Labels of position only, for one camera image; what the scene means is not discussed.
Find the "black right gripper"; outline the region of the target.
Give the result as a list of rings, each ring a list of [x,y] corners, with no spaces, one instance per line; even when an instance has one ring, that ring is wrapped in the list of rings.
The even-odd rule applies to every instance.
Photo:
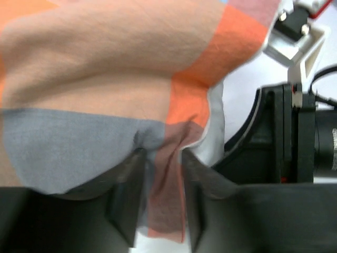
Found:
[[[336,178],[336,102],[291,85],[291,122],[284,124],[286,86],[256,91],[250,114],[224,146],[224,157],[213,169],[235,183],[280,183],[284,140],[291,144],[290,168],[283,182]],[[291,127],[292,140],[284,138]]]

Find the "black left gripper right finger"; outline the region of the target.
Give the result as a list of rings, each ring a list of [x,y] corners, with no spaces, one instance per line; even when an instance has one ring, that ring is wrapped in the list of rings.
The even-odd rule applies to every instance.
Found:
[[[185,150],[192,252],[336,252],[336,185],[239,186]]]

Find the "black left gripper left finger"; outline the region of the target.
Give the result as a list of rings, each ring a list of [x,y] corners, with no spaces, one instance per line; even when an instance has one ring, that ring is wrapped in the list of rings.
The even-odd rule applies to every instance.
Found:
[[[128,252],[134,245],[146,152],[66,194],[1,188],[1,252]]]

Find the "orange blue checked pillowcase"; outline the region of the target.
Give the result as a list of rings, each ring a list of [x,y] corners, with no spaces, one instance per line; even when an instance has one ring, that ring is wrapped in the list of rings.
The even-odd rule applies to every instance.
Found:
[[[223,155],[224,77],[280,1],[1,1],[1,185],[65,194],[147,151],[149,237],[185,239],[181,152]]]

